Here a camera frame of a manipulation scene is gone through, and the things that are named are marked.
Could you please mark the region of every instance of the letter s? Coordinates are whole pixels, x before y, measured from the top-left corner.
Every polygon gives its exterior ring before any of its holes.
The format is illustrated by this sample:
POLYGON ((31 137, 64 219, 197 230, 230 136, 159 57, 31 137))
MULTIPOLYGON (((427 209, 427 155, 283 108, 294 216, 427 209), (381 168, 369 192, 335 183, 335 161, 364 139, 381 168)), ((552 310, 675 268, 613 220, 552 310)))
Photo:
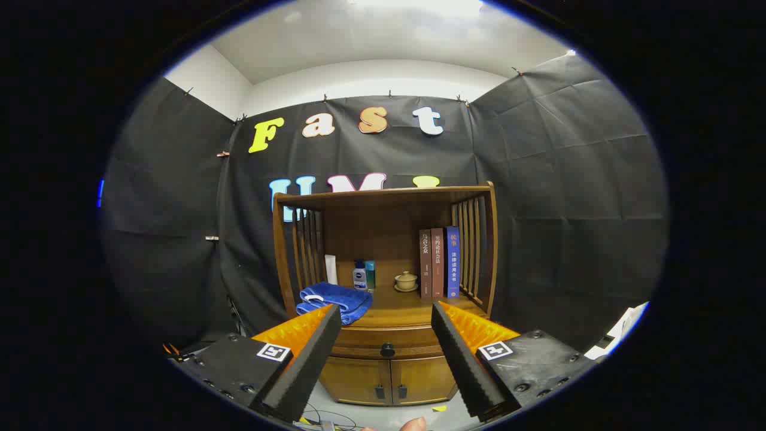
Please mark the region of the letter s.
POLYGON ((359 131, 362 133, 380 133, 385 130, 388 125, 388 121, 384 118, 388 112, 384 107, 369 107, 365 108, 359 119, 362 120, 359 123, 359 131))

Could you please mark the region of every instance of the colorful letter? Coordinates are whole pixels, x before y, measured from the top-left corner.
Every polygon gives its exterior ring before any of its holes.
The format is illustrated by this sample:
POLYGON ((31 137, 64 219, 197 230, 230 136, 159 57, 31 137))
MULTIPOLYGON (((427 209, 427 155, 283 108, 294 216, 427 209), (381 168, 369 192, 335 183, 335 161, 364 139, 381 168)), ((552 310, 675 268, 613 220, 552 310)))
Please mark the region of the colorful letter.
POLYGON ((308 126, 303 128, 303 135, 307 138, 313 138, 317 135, 326 137, 331 134, 335 127, 332 126, 332 115, 317 114, 306 119, 308 126))
MULTIPOLYGON (((300 195, 310 195, 311 194, 311 185, 316 181, 316 178, 313 176, 300 176, 296 178, 295 184, 300 186, 300 195)), ((274 195, 277 193, 287 193, 287 187, 290 185, 289 179, 275 179, 271 183, 269 183, 269 188, 271 189, 271 211, 274 211, 274 195)), ((300 219, 300 214, 296 214, 296 220, 300 219)), ((285 222, 292 222, 293 221, 293 209, 289 206, 285 206, 283 210, 282 219, 285 222)))
POLYGON ((412 115, 417 117, 417 121, 421 124, 421 130, 429 135, 439 135, 444 132, 442 126, 437 126, 434 119, 441 118, 441 114, 433 112, 429 107, 422 107, 421 109, 412 111, 412 115))
POLYGON ((439 179, 435 176, 421 175, 412 179, 416 187, 436 187, 439 185, 439 179))
POLYGON ((282 127, 284 124, 285 119, 282 117, 256 124, 255 138, 253 138, 253 145, 248 150, 248 153, 263 151, 268 148, 269 144, 266 141, 274 139, 274 135, 277 134, 277 127, 282 127))
POLYGON ((359 123, 359 131, 362 133, 380 133, 385 130, 388 125, 388 121, 385 120, 385 116, 388 114, 384 107, 369 107, 365 108, 359 119, 362 120, 359 123))
MULTIPOLYGON (((383 182, 385 181, 384 173, 369 173, 362 181, 362 186, 359 190, 380 190, 383 189, 383 182)), ((356 189, 351 184, 351 180, 345 175, 335 175, 327 179, 327 183, 332 187, 333 193, 338 192, 354 192, 356 189)))

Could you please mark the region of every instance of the cabinet drawer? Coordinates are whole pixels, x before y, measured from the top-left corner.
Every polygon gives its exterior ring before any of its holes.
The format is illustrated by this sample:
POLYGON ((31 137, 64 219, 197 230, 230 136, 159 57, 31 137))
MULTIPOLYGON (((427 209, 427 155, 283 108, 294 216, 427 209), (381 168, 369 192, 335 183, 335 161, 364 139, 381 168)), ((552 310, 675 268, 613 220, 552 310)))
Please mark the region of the cabinet drawer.
POLYGON ((344 327, 332 348, 332 355, 359 359, 415 359, 441 356, 439 340, 431 326, 361 329, 344 327), (394 345, 393 357, 383 357, 381 346, 384 343, 394 345))
POLYGON ((391 369, 388 360, 327 357, 319 382, 339 403, 391 405, 391 369))
POLYGON ((392 360, 391 386, 394 405, 436 403, 450 400, 457 392, 443 356, 392 360))

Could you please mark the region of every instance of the folded towel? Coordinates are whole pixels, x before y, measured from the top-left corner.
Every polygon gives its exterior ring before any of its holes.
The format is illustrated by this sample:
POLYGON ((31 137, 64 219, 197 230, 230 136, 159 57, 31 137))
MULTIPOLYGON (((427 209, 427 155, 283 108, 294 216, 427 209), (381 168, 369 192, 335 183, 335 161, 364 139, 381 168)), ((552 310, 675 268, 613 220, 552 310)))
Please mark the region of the folded towel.
POLYGON ((298 314, 309 313, 317 308, 337 304, 340 308, 340 321, 343 325, 357 321, 372 305, 372 295, 368 292, 347 289, 324 281, 303 289, 300 292, 300 299, 303 302, 295 307, 298 314), (312 295, 320 296, 322 299, 312 298, 312 295))

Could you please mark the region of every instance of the book spine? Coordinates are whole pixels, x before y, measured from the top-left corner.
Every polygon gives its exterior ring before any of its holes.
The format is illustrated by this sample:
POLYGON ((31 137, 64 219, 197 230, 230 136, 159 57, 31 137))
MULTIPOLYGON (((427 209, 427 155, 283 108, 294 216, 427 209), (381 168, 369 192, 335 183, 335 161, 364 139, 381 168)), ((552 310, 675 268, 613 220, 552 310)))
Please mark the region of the book spine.
POLYGON ((444 296, 444 229, 431 229, 431 297, 444 296))
POLYGON ((418 248, 421 251, 421 298, 431 297, 431 244, 430 230, 420 231, 418 248))
POLYGON ((447 297, 457 298, 460 294, 460 231, 457 226, 447 228, 447 297))

